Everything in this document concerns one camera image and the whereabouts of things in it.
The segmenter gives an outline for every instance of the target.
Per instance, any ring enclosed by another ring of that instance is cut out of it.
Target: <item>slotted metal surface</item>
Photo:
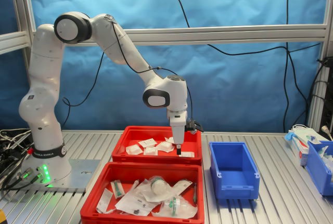
[[[100,159],[104,164],[122,131],[64,131],[63,139],[72,159]],[[210,176],[210,141],[245,142],[260,171],[259,198],[217,200]],[[206,224],[331,223],[333,197],[322,197],[307,171],[281,134],[205,133],[202,135]],[[80,209],[88,192],[63,193],[20,190],[1,195],[0,208],[8,223],[80,223]]]

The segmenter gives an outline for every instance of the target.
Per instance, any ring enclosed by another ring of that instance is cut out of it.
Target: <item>metal plate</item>
[[[86,193],[20,190],[0,201],[9,223],[74,223],[122,131],[64,131],[71,159],[97,159],[100,166]],[[209,141],[243,141],[260,171],[259,198],[216,200],[209,172]],[[283,134],[204,133],[202,135],[206,224],[333,224],[333,197],[322,197],[307,171],[287,146]]]
[[[29,190],[48,191],[52,188],[58,192],[85,192],[98,168],[100,160],[69,159],[71,173],[65,178],[52,182],[48,187],[32,186]]]

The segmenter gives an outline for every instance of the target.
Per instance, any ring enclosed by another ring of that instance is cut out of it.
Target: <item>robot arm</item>
[[[83,25],[86,27],[79,29],[81,19],[86,22]],[[163,79],[154,70],[150,70],[151,66],[111,15],[101,14],[90,19],[82,13],[70,12],[59,16],[54,27],[57,37],[67,44],[84,41],[85,38],[79,32],[87,33],[85,36],[90,36],[113,62],[127,64],[142,78],[146,86],[143,101],[150,108],[167,108],[174,142],[180,154],[187,119],[185,80],[178,75]]]
[[[35,148],[49,151],[63,145],[60,125],[54,115],[63,51],[66,44],[87,39],[94,40],[113,62],[128,64],[138,73],[146,86],[143,101],[148,107],[167,108],[177,153],[180,154],[187,119],[185,80],[178,75],[161,78],[150,70],[149,64],[112,16],[102,14],[89,18],[80,12],[59,16],[54,26],[41,25],[33,41],[29,67],[31,86],[21,101],[19,112],[31,128]]]

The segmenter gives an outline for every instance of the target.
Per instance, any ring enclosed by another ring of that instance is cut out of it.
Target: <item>blue plastic bin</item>
[[[333,142],[321,141],[321,144],[308,142],[308,144],[309,154],[306,169],[321,195],[333,195],[333,183],[331,182],[332,173],[318,155],[318,151],[325,146],[328,146],[325,153],[333,155]]]
[[[257,199],[260,175],[244,142],[210,142],[216,198]]]

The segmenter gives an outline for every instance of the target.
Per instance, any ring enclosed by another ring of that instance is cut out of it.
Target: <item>white box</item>
[[[292,137],[289,143],[294,155],[297,157],[301,166],[305,166],[308,161],[309,147],[297,137]]]

